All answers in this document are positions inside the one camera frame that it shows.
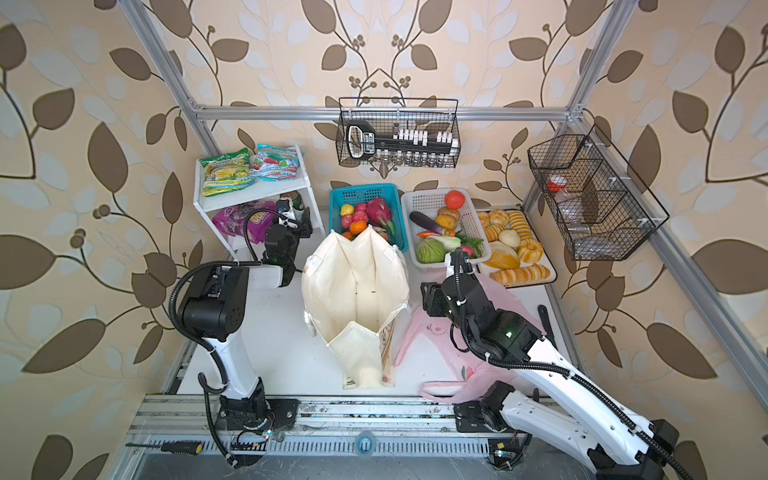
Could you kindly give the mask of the green label can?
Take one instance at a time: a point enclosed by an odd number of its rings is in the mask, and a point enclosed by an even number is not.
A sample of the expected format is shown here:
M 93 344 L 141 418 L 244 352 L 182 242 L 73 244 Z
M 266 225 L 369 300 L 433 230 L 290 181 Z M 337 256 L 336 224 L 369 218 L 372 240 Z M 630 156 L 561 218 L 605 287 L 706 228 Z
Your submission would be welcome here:
M 300 219 L 305 210 L 303 198 L 298 191 L 282 193 L 277 205 L 281 213 L 286 216 L 292 215 L 296 219 Z

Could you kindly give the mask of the purple snack bag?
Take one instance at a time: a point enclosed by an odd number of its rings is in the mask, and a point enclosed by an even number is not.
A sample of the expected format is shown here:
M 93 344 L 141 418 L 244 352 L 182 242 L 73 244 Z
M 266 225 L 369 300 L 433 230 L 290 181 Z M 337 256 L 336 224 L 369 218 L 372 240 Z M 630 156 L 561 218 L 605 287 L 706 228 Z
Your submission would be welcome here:
M 214 215 L 212 222 L 223 235 L 245 237 L 244 220 L 253 210 L 257 210 L 257 213 L 249 219 L 248 238 L 255 244 L 263 243 L 267 232 L 274 224 L 274 213 L 277 211 L 274 201 L 255 200 L 226 207 Z

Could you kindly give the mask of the teal plastic fruit basket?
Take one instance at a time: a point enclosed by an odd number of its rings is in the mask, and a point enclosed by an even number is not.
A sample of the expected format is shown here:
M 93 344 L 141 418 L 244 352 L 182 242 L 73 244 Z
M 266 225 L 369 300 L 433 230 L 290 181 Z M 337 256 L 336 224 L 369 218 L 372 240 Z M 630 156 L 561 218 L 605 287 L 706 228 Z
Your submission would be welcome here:
M 330 229 L 352 239 L 367 223 L 400 251 L 408 250 L 400 195 L 393 184 L 347 186 L 331 191 Z

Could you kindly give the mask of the cream canvas tote bag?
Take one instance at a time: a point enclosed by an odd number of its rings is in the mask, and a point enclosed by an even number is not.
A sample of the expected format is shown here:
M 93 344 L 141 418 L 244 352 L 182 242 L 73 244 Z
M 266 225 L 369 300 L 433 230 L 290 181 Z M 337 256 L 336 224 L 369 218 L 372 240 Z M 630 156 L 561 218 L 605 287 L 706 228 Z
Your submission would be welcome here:
M 350 240 L 332 231 L 302 272 L 305 322 L 341 364 L 345 389 L 395 385 L 396 319 L 410 287 L 397 246 L 367 227 Z

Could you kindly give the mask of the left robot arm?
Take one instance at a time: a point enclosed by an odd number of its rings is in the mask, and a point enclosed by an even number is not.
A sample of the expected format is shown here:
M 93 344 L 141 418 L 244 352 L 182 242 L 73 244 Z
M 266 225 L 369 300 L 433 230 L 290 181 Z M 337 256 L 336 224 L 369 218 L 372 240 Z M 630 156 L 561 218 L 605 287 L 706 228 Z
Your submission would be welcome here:
M 281 413 L 296 411 L 295 400 L 280 401 L 276 408 L 269 405 L 263 380 L 252 367 L 239 333 L 246 314 L 249 282 L 255 280 L 259 289 L 288 286 L 297 271 L 295 257 L 300 240 L 312 235 L 310 215 L 294 210 L 283 212 L 281 208 L 286 204 L 279 201 L 273 208 L 246 211 L 243 225 L 258 214 L 273 217 L 261 255 L 247 240 L 249 261 L 202 263 L 177 281 L 168 300 L 174 328 L 201 346 L 218 372 L 217 386 L 203 372 L 198 374 L 211 430 L 221 418 L 229 430 L 266 433 L 277 425 Z

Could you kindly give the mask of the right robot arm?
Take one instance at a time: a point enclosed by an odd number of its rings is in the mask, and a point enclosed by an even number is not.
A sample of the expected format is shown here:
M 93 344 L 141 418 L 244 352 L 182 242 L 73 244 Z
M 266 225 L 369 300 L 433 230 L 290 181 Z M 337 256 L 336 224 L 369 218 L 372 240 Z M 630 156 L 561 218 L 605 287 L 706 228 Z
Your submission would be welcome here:
M 691 473 L 675 458 L 679 433 L 622 405 L 567 361 L 534 323 L 495 306 L 460 248 L 445 257 L 444 281 L 421 285 L 427 315 L 450 320 L 458 351 L 518 373 L 559 405 L 553 410 L 501 383 L 481 402 L 485 426 L 522 430 L 582 463 L 599 479 L 661 479 L 667 467 Z

